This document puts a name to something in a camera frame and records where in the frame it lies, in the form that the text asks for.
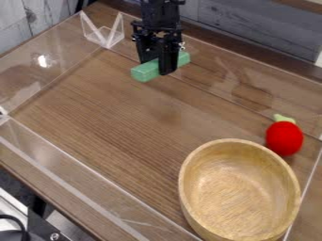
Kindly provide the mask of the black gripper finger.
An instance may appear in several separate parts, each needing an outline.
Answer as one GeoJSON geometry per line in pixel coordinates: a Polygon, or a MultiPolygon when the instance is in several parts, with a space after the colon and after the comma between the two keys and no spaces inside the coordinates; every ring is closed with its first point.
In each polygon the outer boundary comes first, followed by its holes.
{"type": "Polygon", "coordinates": [[[180,52],[181,52],[181,48],[177,43],[165,41],[161,44],[161,53],[159,53],[161,75],[169,75],[178,69],[180,52]]]}
{"type": "Polygon", "coordinates": [[[146,63],[159,56],[158,39],[137,39],[139,62],[146,63]]]}

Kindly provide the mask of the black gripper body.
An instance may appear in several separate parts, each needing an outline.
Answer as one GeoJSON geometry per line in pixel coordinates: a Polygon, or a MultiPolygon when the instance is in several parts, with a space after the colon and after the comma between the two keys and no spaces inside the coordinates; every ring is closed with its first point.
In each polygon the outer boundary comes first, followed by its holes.
{"type": "Polygon", "coordinates": [[[139,47],[184,42],[181,6],[186,0],[139,0],[141,20],[131,23],[133,40],[139,47]]]}

